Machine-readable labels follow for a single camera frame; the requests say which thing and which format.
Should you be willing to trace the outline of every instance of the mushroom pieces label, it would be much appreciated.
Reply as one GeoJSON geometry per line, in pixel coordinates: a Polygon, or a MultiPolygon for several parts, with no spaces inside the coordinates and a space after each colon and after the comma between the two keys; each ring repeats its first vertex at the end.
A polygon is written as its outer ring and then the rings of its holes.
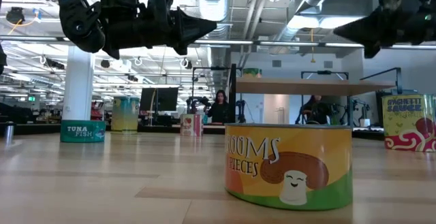
{"type": "Polygon", "coordinates": [[[270,155],[260,166],[260,176],[270,184],[279,184],[284,179],[285,172],[295,170],[307,175],[307,186],[316,190],[325,187],[328,182],[328,169],[317,157],[304,153],[282,152],[275,163],[270,163],[275,156],[270,155]]]}

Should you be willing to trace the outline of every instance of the wooden board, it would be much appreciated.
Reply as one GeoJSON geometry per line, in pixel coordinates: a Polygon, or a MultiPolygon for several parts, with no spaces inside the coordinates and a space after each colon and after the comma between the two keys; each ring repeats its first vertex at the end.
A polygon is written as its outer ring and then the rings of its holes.
{"type": "Polygon", "coordinates": [[[359,95],[371,91],[389,89],[395,82],[363,80],[350,84],[347,80],[303,80],[277,78],[238,78],[237,93],[282,95],[359,95]]]}

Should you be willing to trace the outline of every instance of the ceiling duct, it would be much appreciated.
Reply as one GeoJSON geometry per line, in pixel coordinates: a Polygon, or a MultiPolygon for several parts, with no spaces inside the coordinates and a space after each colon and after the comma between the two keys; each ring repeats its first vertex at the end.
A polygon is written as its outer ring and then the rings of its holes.
{"type": "MultiPolygon", "coordinates": [[[[230,0],[199,0],[199,8],[201,16],[207,20],[223,21],[228,17],[230,0]]],[[[227,39],[229,35],[230,27],[228,25],[218,25],[217,28],[211,33],[204,36],[206,39],[227,39]]],[[[226,63],[226,51],[230,51],[227,48],[211,48],[211,66],[227,66],[226,63]]],[[[222,82],[222,74],[226,74],[222,71],[214,71],[213,82],[222,82]]]]}
{"type": "MultiPolygon", "coordinates": [[[[296,14],[301,13],[312,7],[317,7],[318,11],[320,11],[321,4],[323,2],[324,0],[291,0],[289,6],[290,22],[296,14]]],[[[280,41],[280,42],[292,41],[292,39],[295,37],[295,35],[300,29],[288,27],[288,25],[289,23],[284,26],[284,28],[280,31],[279,34],[276,35],[276,37],[274,38],[275,41],[280,41]]],[[[285,54],[288,52],[289,52],[289,48],[283,46],[273,46],[269,49],[270,54],[285,54]]]]}

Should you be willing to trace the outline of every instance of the person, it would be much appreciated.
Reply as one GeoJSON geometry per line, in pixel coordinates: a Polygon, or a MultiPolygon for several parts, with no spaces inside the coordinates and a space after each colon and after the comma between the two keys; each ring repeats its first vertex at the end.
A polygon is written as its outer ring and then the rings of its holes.
{"type": "Polygon", "coordinates": [[[207,113],[209,118],[212,117],[212,124],[222,125],[226,123],[228,119],[228,106],[229,104],[227,102],[225,92],[223,90],[219,90],[215,97],[215,103],[212,105],[209,111],[206,111],[206,108],[204,108],[204,111],[207,113]]]}
{"type": "Polygon", "coordinates": [[[321,95],[312,95],[310,100],[301,107],[301,114],[307,117],[307,123],[325,125],[328,123],[327,116],[331,116],[331,111],[326,104],[321,102],[321,95]]]}

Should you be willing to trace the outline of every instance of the cartoon mushroom face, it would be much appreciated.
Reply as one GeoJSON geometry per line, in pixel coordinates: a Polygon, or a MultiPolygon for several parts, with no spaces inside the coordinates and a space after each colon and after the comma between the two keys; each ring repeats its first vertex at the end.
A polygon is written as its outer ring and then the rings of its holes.
{"type": "Polygon", "coordinates": [[[307,203],[306,187],[316,190],[325,187],[328,182],[326,165],[318,158],[303,153],[282,152],[279,160],[270,155],[260,166],[262,179],[270,184],[283,182],[280,200],[289,205],[307,203]]]}

